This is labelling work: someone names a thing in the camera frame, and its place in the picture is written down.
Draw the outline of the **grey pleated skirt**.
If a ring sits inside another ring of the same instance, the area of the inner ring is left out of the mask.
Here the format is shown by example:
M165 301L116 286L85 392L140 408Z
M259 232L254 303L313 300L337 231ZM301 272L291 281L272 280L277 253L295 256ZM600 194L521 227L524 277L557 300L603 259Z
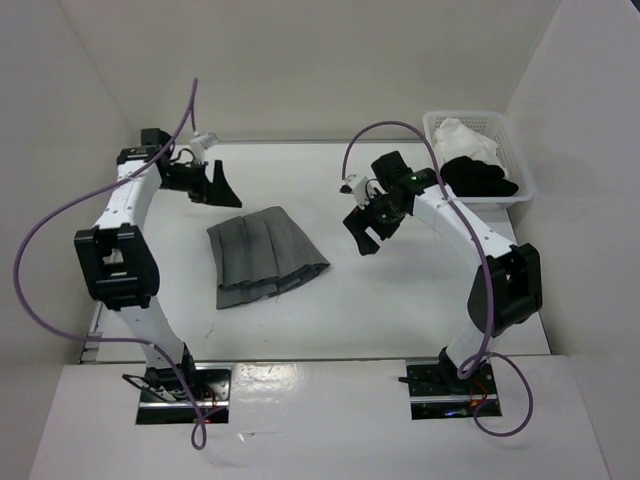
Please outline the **grey pleated skirt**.
M230 309L295 290L331 263L280 206L207 230L216 267L216 308Z

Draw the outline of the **black skirt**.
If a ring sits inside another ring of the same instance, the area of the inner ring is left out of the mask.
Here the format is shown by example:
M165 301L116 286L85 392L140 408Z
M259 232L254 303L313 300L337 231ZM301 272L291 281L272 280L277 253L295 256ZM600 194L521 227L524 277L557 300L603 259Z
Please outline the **black skirt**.
M449 160L440 173L458 197L511 197L519 191L500 166L467 156Z

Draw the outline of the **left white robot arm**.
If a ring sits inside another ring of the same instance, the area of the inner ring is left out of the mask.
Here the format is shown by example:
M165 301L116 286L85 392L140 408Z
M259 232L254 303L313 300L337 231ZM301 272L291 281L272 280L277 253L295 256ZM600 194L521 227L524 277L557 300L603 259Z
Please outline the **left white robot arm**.
M146 359L144 382L183 401L202 383L186 344L174 333L157 298L160 271L144 239L143 227L155 193L186 194L198 204L239 208L239 197L224 175L223 164L208 163L205 153L218 138L197 133L180 153L167 132L144 129L138 146L121 150L118 187L94 226L79 230L74 246L90 296L114 312L141 341Z

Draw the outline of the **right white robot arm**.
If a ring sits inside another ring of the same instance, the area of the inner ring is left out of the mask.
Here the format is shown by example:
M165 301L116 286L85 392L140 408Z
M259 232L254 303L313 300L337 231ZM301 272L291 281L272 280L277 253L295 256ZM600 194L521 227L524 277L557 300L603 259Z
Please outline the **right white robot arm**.
M438 381L459 393L487 359L491 341L543 305L541 261L531 244L497 233L439 182L431 168L412 170L393 151L372 164L374 176L345 174L340 191L356 205L343 221L361 255L373 255L411 216L433 230L473 274L462 331L438 358Z

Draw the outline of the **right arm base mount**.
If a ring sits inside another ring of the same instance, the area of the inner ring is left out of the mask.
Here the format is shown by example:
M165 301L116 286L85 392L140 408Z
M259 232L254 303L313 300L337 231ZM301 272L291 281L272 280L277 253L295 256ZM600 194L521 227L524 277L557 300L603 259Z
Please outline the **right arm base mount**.
M497 386L490 364L484 363L472 377L446 380L435 359L405 362L406 372L398 381L408 387L413 420L500 417Z

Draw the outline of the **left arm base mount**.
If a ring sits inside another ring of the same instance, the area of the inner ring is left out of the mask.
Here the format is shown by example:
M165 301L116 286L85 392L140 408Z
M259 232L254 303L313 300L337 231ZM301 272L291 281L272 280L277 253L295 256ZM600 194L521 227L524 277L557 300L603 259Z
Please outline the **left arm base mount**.
M206 424L227 424L230 414L232 365L197 363L191 395ZM198 417L188 395L178 384L174 389L161 386L150 373L123 374L121 378L139 392L137 425L196 424Z

